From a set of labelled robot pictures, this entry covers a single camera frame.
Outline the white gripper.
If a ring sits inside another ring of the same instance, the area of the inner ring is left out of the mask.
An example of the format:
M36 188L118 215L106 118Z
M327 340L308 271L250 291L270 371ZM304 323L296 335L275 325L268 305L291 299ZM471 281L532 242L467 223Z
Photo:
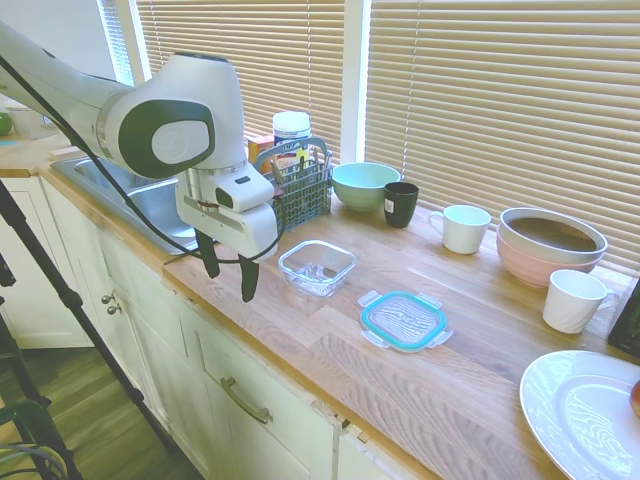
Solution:
M223 206L203 207L188 195L184 179L178 180L176 204L181 220L195 229L200 257L211 279L220 274L214 240L240 254L242 300L250 302L259 279L256 261L270 258L277 250L278 227L272 207L262 203L242 212ZM248 259L255 256L256 261Z

